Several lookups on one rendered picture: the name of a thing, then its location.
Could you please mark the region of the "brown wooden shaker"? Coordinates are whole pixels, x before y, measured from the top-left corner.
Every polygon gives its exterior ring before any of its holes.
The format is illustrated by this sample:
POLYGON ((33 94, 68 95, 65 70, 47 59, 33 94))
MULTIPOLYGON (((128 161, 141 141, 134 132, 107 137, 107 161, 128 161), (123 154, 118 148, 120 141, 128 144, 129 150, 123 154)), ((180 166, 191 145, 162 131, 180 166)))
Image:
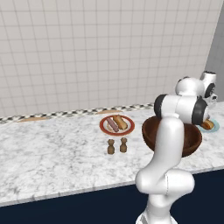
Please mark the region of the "brown wooden shaker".
POLYGON ((125 153, 127 151, 127 138, 122 137, 121 138, 121 145, 120 145, 120 152, 125 153))
POLYGON ((110 155, 115 153, 114 142, 115 141, 113 139, 108 140, 108 154, 110 154, 110 155))

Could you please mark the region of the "teal plate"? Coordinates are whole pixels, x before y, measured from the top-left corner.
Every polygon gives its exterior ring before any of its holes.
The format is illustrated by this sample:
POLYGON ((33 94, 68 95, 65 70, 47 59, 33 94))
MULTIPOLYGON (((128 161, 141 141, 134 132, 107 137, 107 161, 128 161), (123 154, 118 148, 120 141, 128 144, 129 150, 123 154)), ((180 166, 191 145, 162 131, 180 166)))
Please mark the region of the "teal plate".
POLYGON ((198 125, 198 129, 201 132, 207 132, 207 133, 212 133, 212 132, 218 131, 219 128, 220 128, 219 123, 215 119, 213 119, 213 118, 210 118, 209 121, 213 124, 213 127, 211 129, 204 129, 203 127, 201 127, 199 125, 198 125))

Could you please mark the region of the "red rimmed plate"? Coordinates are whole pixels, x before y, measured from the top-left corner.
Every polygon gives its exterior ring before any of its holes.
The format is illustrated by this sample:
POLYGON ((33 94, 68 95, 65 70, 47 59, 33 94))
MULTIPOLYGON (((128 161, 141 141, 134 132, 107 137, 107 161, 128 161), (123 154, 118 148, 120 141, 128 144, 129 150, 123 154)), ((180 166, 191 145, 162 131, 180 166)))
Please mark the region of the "red rimmed plate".
POLYGON ((135 128, 134 122, 125 115, 120 115, 120 117, 127 124, 126 129, 118 129, 118 131, 115 132, 113 130, 113 128, 111 127, 111 125, 108 123, 108 118, 113 120, 113 116, 108 115, 108 116, 102 118, 100 121, 99 127, 100 127, 101 131, 107 135, 116 136, 116 137, 126 136, 126 135, 130 134, 135 128))

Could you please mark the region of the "golden bun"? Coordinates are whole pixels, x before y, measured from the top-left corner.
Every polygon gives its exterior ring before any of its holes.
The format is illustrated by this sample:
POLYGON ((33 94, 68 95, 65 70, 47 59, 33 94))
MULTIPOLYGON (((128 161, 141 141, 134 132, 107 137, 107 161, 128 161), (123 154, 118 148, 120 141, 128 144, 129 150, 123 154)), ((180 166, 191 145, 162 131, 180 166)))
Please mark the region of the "golden bun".
POLYGON ((214 123, 210 120, 206 119, 202 124, 201 127, 205 130, 211 130, 214 127, 214 123))
POLYGON ((126 130, 128 128, 128 124, 119 115, 114 115, 113 120, 120 130, 126 130))

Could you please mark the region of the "brown wooden bowl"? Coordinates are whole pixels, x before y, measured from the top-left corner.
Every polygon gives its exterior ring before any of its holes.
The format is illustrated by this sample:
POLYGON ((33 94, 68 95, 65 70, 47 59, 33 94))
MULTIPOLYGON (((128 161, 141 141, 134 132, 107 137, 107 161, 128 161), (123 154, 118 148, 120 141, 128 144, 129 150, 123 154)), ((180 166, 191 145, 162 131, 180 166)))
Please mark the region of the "brown wooden bowl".
MULTIPOLYGON (((155 150, 156 135, 159 124, 160 120, 154 115, 146 119, 142 125, 143 140, 152 151, 155 150)), ((195 125, 184 124, 184 128, 185 138, 182 151, 183 158, 193 154, 202 142, 201 132, 195 125)))

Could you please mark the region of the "dark blue counter cabinet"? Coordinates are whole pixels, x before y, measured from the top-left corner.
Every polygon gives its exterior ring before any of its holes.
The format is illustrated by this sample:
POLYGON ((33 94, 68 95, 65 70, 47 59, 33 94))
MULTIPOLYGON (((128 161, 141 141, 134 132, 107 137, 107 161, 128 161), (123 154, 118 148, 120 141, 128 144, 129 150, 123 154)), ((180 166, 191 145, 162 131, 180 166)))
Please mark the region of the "dark blue counter cabinet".
MULTIPOLYGON (((196 174, 194 191, 176 201, 178 224, 224 224, 224 170, 196 174)), ((0 224, 135 224, 147 196, 134 185, 0 207, 0 224)))

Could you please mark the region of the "brown sausage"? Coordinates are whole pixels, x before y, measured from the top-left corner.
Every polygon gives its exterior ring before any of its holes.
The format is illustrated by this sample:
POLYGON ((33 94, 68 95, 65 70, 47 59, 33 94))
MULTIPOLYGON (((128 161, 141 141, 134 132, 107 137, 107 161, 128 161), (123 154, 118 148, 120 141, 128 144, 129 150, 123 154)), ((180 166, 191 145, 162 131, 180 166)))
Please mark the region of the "brown sausage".
POLYGON ((119 131, 119 128, 117 127, 117 125, 114 123, 114 121, 110 117, 108 117, 106 120, 114 132, 119 131))

